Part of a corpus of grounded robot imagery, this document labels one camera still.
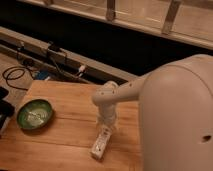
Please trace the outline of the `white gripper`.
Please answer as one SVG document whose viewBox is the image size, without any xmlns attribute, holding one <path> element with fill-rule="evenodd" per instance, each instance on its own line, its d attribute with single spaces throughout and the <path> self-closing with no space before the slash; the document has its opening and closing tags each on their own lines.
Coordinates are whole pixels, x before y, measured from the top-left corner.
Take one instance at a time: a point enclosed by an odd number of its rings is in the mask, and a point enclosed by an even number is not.
<svg viewBox="0 0 213 171">
<path fill-rule="evenodd" d="M 98 117 L 97 120 L 100 123 L 96 124 L 97 131 L 102 129 L 102 126 L 110 127 L 110 131 L 112 133 L 116 132 L 116 122 L 117 114 L 116 114 L 116 106 L 115 105 L 107 105 L 107 106 L 100 106 L 98 108 Z"/>
</svg>

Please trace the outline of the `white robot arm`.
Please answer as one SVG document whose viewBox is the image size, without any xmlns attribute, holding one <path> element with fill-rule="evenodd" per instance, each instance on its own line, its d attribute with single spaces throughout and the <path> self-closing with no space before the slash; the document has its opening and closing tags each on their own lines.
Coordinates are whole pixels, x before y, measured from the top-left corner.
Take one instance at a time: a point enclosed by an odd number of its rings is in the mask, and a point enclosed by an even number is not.
<svg viewBox="0 0 213 171">
<path fill-rule="evenodd" d="M 117 103 L 139 104 L 143 171 L 213 171 L 213 56 L 170 62 L 122 85 L 109 81 L 92 101 L 108 127 Z"/>
</svg>

